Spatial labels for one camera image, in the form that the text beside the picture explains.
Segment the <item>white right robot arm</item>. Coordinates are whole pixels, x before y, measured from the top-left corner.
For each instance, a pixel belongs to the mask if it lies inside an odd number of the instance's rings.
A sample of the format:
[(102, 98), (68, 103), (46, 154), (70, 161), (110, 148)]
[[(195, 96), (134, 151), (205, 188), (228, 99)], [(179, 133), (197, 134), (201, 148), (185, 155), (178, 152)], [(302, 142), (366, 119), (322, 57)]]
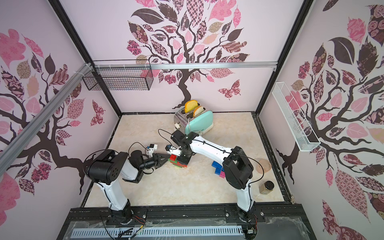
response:
[(171, 140), (178, 146), (169, 149), (169, 161), (178, 167), (186, 167), (192, 156), (203, 155), (218, 163), (225, 174), (227, 182), (236, 189), (239, 217), (244, 221), (253, 218), (254, 200), (251, 197), (250, 184), (254, 167), (242, 148), (227, 148), (212, 143), (195, 132), (184, 134), (176, 130)]

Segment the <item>red long lego brick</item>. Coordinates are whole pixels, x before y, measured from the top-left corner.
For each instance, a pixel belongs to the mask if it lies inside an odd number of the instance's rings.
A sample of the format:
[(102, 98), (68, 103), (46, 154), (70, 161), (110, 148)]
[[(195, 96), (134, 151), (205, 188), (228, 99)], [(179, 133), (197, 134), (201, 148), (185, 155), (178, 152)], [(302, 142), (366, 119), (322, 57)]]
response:
[(187, 167), (187, 165), (183, 165), (182, 163), (179, 163), (179, 162), (176, 162), (175, 166), (177, 166), (179, 168), (186, 168)]

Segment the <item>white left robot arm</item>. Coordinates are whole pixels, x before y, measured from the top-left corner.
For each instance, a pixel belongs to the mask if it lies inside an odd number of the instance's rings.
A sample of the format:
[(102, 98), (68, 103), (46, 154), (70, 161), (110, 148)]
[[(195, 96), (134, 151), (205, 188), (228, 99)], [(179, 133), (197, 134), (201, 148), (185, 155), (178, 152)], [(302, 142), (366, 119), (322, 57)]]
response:
[(138, 184), (144, 170), (158, 169), (170, 157), (170, 154), (144, 154), (139, 150), (131, 154), (110, 149), (99, 150), (86, 157), (83, 170), (107, 198), (112, 220), (127, 224), (134, 218), (134, 213), (129, 199), (123, 193), (119, 177), (125, 182)]

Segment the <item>small red lego brick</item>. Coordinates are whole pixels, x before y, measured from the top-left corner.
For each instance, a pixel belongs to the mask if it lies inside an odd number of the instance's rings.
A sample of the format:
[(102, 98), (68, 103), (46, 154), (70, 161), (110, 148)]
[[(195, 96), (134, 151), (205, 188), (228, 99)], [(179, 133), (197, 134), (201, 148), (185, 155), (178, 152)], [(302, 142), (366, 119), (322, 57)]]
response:
[(171, 162), (175, 162), (175, 161), (177, 160), (177, 156), (176, 156), (176, 155), (171, 155), (170, 158), (169, 158), (169, 160), (170, 160)]

